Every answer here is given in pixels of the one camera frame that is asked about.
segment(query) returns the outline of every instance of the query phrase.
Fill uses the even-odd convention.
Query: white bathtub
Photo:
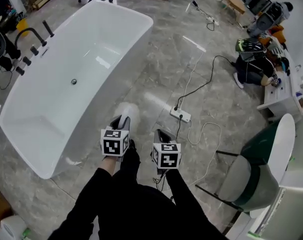
[[[142,71],[152,26],[144,14],[93,0],[31,58],[7,97],[0,126],[41,178],[91,151],[108,110]]]

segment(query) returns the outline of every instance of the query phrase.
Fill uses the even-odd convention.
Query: power strip
[[[185,112],[184,110],[181,110],[178,108],[177,110],[174,109],[175,107],[173,106],[169,112],[171,116],[174,118],[177,118],[178,120],[182,120],[185,123],[188,123],[191,120],[192,115]]]

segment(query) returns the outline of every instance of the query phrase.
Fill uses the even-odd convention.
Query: yellow bucket
[[[16,28],[18,29],[18,32],[20,31],[23,31],[24,29],[27,29],[28,28],[28,24],[27,24],[27,20],[25,18],[23,18],[20,22],[18,22]],[[28,35],[28,31],[22,33],[21,35],[23,37],[27,36]]]

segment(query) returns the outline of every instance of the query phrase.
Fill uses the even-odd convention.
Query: faucet spout
[[[42,39],[42,37],[37,33],[37,31],[34,29],[34,28],[32,28],[32,27],[28,27],[28,28],[25,28],[24,30],[22,30],[22,31],[20,31],[19,33],[18,33],[18,35],[16,36],[16,39],[15,39],[15,47],[16,47],[16,49],[18,48],[17,47],[17,41],[18,41],[18,39],[20,38],[20,36],[24,33],[24,32],[26,32],[26,31],[31,31],[31,32],[33,32],[34,34],[35,34],[35,36],[39,39],[39,41],[41,42],[41,46],[45,46],[45,45],[47,45],[47,42],[46,41],[44,41],[44,39]]]

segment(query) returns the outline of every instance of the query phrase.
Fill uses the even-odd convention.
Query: marble floor
[[[219,21],[214,31],[206,28],[208,21],[200,11],[192,5],[188,8],[191,0],[114,1],[154,20],[142,73],[130,91],[124,93],[123,100],[117,101],[135,103],[140,109],[141,122],[134,136],[141,159],[138,182],[154,187],[152,178],[156,177],[156,168],[149,156],[154,131],[166,129],[176,134],[178,120],[171,117],[169,111],[184,93],[190,73],[202,53],[183,37],[193,40],[206,50],[191,76],[187,88],[187,92],[190,92],[209,80],[216,55],[236,59],[235,42],[247,34],[237,24],[233,24],[233,11],[227,9],[220,14],[222,4],[219,0],[196,0],[201,9]],[[54,30],[83,5],[77,0],[51,0],[28,16],[28,24],[46,38],[48,33],[42,25],[43,20]],[[249,22],[246,17],[241,20],[243,24]],[[16,35],[16,32],[11,33],[9,38],[14,40]],[[40,45],[31,34],[18,42],[23,54],[28,57],[31,57],[29,48],[32,44],[36,47]],[[251,85],[239,89],[234,82],[233,72],[234,69],[224,58],[217,57],[212,82],[185,98],[182,109],[192,115],[192,142],[198,140],[204,123],[213,122],[221,127],[219,149],[237,153],[246,141],[266,125],[264,117],[256,110],[262,90]],[[4,104],[16,78],[17,74],[14,73],[9,87],[0,91],[0,105]],[[5,86],[8,81],[9,75],[0,73],[0,85]],[[178,141],[182,145],[182,163],[179,170],[186,183],[191,184],[189,188],[209,220],[223,231],[236,211],[199,191],[192,184],[205,174],[219,143],[220,131],[217,126],[210,124],[201,134],[199,144],[192,145],[187,140],[189,128],[189,123],[181,123]],[[100,164],[100,153],[99,146],[94,146],[88,157],[74,170],[61,173],[52,180],[43,180],[23,162],[0,128],[0,190],[32,229],[31,239],[46,239],[66,218],[78,194]],[[198,184],[214,192],[232,161],[230,157],[216,155],[206,177]],[[164,193],[171,195],[167,183]]]

